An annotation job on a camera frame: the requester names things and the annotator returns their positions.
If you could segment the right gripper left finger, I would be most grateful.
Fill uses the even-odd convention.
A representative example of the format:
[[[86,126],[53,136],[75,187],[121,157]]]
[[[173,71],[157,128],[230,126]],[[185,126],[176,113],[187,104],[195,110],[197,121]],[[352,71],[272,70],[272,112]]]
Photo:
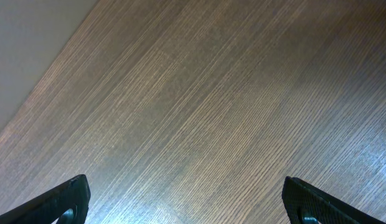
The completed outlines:
[[[0,223],[84,224],[91,192],[86,175],[77,175],[0,215]]]

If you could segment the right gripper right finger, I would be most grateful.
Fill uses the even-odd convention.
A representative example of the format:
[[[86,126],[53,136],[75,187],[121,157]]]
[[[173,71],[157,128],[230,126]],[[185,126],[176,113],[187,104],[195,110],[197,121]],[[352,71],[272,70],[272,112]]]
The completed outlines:
[[[285,178],[282,200],[294,224],[385,224],[297,178]]]

